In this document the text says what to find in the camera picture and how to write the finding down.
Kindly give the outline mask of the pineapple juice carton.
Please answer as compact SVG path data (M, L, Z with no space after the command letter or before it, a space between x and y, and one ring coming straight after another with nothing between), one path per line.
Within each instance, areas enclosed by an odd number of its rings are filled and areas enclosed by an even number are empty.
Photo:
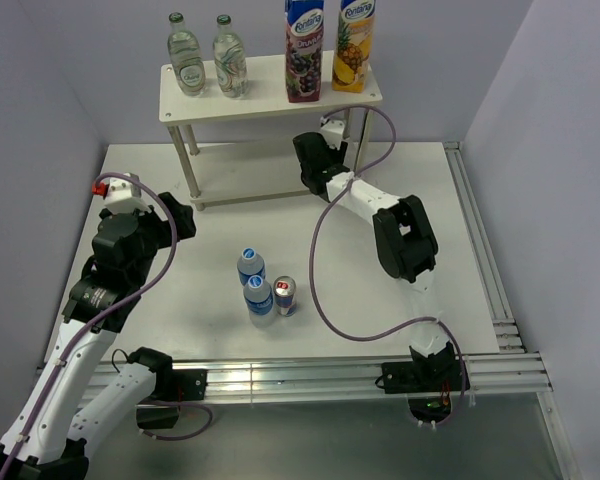
M342 1L332 63L335 91L362 93L373 43L376 1Z

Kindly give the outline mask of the plastic water bottle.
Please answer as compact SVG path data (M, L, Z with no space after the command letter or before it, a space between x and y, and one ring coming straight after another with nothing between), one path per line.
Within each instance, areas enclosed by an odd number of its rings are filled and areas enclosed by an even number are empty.
M237 260L237 271L242 286L255 275L266 278L266 264L264 258L253 248L245 248Z
M268 327L275 317L271 284L260 275L253 275L243 287L243 297L251 322L256 328Z

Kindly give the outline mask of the blue red energy can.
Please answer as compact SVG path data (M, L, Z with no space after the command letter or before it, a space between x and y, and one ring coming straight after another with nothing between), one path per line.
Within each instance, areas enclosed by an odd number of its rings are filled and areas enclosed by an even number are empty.
M274 300L280 315L288 317L296 310L296 283L290 276L280 276L273 283Z

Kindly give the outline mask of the purple juice carton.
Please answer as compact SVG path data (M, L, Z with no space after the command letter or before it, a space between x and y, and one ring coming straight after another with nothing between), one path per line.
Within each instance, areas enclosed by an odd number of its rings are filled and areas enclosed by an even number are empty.
M290 103L320 99L323 38L323 1L285 2L285 86Z

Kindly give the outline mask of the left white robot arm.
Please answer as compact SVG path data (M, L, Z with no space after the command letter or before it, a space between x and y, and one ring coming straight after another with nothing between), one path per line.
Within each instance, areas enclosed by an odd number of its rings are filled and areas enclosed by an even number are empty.
M191 207L168 192L158 199L165 219L140 199L106 202L92 254L62 312L52 355L0 440L0 479L82 479L99 443L127 411L145 399L174 396L172 358L140 347L94 400L78 406L149 284L158 251L196 234Z

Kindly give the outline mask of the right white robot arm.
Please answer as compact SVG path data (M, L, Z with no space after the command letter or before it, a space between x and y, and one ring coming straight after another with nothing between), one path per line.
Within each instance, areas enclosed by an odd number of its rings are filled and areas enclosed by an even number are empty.
M409 352L418 386L437 388L455 367L464 375L466 367L458 342L437 317L416 317L371 336L347 334L328 319L317 294L315 256L320 229L334 207L341 206L371 225L380 266L393 279L415 285L421 275L434 270L439 245L421 199L415 195L398 197L360 179L344 164L346 142L331 147L322 134L307 132L294 137L292 143L301 182L327 203L314 227L308 257L311 298L323 323L337 336L357 343L379 341L413 327L417 335Z

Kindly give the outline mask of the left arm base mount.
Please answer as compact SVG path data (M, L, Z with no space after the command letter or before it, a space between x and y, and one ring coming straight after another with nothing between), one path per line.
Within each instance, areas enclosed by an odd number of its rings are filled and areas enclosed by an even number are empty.
M170 384L159 400L169 402L202 401L207 386L206 369L176 369ZM183 416L183 408L140 405L136 408L136 424L140 429L156 432L170 430Z

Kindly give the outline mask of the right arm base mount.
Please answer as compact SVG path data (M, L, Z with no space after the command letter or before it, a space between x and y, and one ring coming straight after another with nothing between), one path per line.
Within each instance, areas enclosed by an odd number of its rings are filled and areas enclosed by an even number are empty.
M381 374L375 386L386 394L442 394L460 393L471 387L467 374L461 373L458 359L414 359L381 364Z

